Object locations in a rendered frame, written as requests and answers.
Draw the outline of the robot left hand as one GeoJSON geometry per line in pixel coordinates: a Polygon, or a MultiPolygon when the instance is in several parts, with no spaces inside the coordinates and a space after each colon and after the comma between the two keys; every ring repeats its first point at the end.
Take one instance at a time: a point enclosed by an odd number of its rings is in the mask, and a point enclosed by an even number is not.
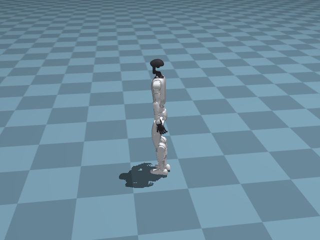
{"type": "MultiPolygon", "coordinates": [[[[156,122],[155,122],[155,123],[156,123],[156,122]]],[[[157,125],[157,131],[156,131],[156,132],[159,131],[160,134],[165,134],[165,133],[167,133],[168,131],[166,131],[165,127],[162,125],[161,119],[160,119],[160,123],[161,123],[161,124],[156,124],[156,125],[157,125]]]]}

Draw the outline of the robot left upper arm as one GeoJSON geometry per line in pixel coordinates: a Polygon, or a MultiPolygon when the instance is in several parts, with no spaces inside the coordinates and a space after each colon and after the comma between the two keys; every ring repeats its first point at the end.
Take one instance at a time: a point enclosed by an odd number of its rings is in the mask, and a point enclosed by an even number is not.
{"type": "MultiPolygon", "coordinates": [[[[157,81],[154,81],[154,83],[152,84],[152,88],[153,88],[153,95],[154,95],[154,98],[155,98],[155,101],[154,102],[158,102],[159,106],[161,104],[161,95],[160,95],[160,90],[161,90],[161,83],[159,80],[157,81]]],[[[152,103],[152,105],[153,105],[152,103]]]]}

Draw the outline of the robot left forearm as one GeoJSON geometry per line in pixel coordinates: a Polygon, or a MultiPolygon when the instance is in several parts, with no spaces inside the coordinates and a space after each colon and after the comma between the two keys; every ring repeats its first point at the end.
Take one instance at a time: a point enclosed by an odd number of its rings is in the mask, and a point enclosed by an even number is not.
{"type": "Polygon", "coordinates": [[[161,124],[160,122],[160,106],[159,106],[159,103],[158,102],[154,102],[153,103],[153,111],[154,111],[154,119],[155,119],[155,122],[156,124],[161,124]]]}

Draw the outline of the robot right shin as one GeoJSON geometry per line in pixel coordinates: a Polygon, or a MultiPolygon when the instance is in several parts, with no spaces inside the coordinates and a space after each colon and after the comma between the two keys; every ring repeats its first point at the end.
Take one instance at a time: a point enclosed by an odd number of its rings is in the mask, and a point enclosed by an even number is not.
{"type": "MultiPolygon", "coordinates": [[[[164,138],[165,138],[165,137],[164,137],[164,138]]],[[[165,139],[166,139],[166,138],[165,138],[165,139]]],[[[167,140],[167,139],[166,139],[166,140],[167,140]]],[[[165,161],[164,161],[164,166],[167,164],[167,153],[168,153],[168,152],[167,152],[167,149],[168,149],[168,148],[167,148],[167,147],[168,147],[168,146],[167,146],[167,143],[166,143],[165,145],[166,145],[166,149],[165,149],[165,161]]]]}

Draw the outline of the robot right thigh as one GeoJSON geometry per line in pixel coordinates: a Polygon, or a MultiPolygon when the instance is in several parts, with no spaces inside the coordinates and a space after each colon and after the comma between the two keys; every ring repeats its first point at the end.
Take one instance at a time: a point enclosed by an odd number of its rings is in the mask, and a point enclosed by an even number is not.
{"type": "MultiPolygon", "coordinates": [[[[163,131],[162,131],[163,132],[163,131]]],[[[160,139],[160,143],[164,143],[166,144],[167,140],[165,139],[165,137],[162,136],[161,134],[161,139],[160,139]]]]}

